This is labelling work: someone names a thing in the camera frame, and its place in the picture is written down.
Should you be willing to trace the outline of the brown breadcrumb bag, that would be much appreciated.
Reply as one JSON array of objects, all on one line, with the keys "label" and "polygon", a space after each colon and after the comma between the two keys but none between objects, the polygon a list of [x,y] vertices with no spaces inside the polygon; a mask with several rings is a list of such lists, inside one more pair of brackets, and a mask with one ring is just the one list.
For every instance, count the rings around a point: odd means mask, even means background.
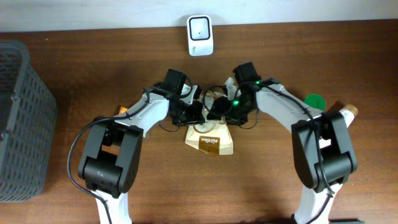
[{"label": "brown breadcrumb bag", "polygon": [[185,144],[206,154],[233,155],[233,140],[225,118],[223,116],[212,118],[208,111],[215,100],[223,96],[225,94],[213,91],[200,94],[199,102],[202,103],[203,99],[205,99],[206,103],[206,108],[203,106],[201,111],[205,122],[188,127]]}]

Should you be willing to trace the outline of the white cream tube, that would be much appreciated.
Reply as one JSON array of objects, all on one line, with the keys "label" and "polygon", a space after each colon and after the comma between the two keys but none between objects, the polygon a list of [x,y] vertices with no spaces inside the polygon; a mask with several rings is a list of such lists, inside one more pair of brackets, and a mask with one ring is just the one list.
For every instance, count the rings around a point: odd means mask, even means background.
[{"label": "white cream tube", "polygon": [[[354,105],[345,105],[344,107],[342,107],[342,109],[339,110],[339,113],[343,116],[346,127],[349,128],[355,117],[358,115],[359,111]],[[319,143],[320,148],[323,149],[324,147],[331,145],[331,138],[326,139],[324,137],[321,137]]]}]

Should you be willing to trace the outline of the grey plastic mesh basket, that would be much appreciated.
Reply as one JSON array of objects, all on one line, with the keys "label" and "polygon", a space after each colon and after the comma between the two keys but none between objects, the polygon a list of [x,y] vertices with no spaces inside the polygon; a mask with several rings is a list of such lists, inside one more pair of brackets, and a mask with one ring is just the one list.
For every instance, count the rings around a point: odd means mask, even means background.
[{"label": "grey plastic mesh basket", "polygon": [[24,202],[44,189],[58,106],[30,64],[28,48],[1,41],[1,202]]}]

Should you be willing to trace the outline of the small orange white packet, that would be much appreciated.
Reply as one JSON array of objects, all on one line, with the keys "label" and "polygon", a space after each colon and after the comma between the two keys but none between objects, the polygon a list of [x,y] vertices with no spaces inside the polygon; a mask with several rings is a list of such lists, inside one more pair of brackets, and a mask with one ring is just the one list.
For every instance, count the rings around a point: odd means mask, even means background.
[{"label": "small orange white packet", "polygon": [[123,114],[123,113],[125,113],[127,111],[127,108],[125,108],[125,107],[120,107],[120,109],[119,109],[119,114]]}]

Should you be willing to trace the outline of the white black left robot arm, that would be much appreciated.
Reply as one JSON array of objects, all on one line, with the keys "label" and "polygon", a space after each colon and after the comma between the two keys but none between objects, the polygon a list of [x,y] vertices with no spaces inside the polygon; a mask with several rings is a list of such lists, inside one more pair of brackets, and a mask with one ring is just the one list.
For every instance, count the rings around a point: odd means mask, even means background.
[{"label": "white black left robot arm", "polygon": [[142,141],[148,130],[167,116],[180,128],[202,124],[201,88],[178,71],[167,71],[164,81],[145,88],[141,99],[112,117],[99,116],[82,131],[88,133],[78,166],[94,197],[101,223],[131,223],[128,192],[137,175]]}]

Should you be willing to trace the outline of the green lid spice jar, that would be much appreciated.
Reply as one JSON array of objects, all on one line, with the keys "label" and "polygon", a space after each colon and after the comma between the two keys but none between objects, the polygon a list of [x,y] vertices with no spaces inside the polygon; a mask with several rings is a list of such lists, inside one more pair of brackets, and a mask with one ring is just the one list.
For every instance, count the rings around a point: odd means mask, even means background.
[{"label": "green lid spice jar", "polygon": [[326,101],[324,97],[318,94],[310,94],[305,97],[304,103],[311,106],[312,108],[316,108],[324,111],[326,108]]}]

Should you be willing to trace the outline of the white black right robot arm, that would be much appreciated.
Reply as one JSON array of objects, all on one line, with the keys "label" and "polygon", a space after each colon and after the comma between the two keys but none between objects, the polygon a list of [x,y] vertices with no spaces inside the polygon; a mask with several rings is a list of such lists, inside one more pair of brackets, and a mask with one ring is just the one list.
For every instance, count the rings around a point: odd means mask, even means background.
[{"label": "white black right robot arm", "polygon": [[261,78],[249,62],[237,66],[234,79],[221,89],[225,97],[204,104],[210,115],[240,126],[251,111],[273,117],[292,135],[294,166],[303,184],[293,223],[329,223],[336,193],[357,170],[358,160],[348,128],[357,107],[338,111],[314,108],[289,93],[275,78]]}]

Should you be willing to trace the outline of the white barcode scanner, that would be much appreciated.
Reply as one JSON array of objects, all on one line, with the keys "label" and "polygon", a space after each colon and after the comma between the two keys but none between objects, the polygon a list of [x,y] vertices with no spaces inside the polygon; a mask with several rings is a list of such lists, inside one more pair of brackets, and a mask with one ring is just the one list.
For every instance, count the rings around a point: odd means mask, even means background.
[{"label": "white barcode scanner", "polygon": [[192,57],[211,55],[214,50],[213,27],[207,15],[187,18],[188,53]]}]

